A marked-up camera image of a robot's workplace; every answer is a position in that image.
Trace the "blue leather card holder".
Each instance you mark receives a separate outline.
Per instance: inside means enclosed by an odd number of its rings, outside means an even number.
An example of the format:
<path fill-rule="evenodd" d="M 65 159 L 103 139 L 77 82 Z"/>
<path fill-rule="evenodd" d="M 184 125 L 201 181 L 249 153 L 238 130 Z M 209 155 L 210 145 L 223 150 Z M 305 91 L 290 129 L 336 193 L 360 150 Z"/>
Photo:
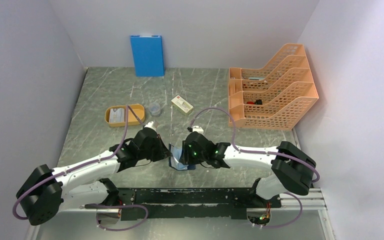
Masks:
<path fill-rule="evenodd" d="M 183 164 L 180 162 L 182 148 L 178 148 L 171 143 L 168 145 L 171 156 L 168 158 L 168 166 L 177 171 L 192 171 L 196 169 L 194 164 Z"/>

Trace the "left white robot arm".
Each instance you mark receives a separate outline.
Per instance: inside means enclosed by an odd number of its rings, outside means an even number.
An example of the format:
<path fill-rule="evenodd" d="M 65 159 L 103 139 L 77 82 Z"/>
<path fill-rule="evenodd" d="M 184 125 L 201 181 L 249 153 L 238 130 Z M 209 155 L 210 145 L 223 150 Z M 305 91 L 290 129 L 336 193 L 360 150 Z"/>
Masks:
<path fill-rule="evenodd" d="M 119 206 L 123 203 L 119 190 L 108 176 L 133 168 L 141 160 L 157 162 L 171 155 L 161 136 L 144 127 L 135 137 L 90 159 L 55 168 L 40 165 L 16 193 L 13 215 L 38 226 L 60 212 L 81 206 Z"/>

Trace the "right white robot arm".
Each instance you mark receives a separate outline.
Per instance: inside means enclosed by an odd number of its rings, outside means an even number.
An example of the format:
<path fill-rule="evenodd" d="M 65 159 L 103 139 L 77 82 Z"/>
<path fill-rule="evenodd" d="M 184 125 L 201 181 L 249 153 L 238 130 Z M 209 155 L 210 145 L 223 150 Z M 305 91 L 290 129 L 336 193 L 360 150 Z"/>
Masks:
<path fill-rule="evenodd" d="M 262 207 L 272 197 L 286 192 L 306 196 L 320 178 L 316 162 L 289 141 L 273 147 L 245 147 L 229 142 L 214 143 L 193 131 L 182 142 L 176 160 L 182 165 L 206 163 L 213 168 L 247 167 L 270 170 L 271 175 L 256 181 L 250 202 Z"/>

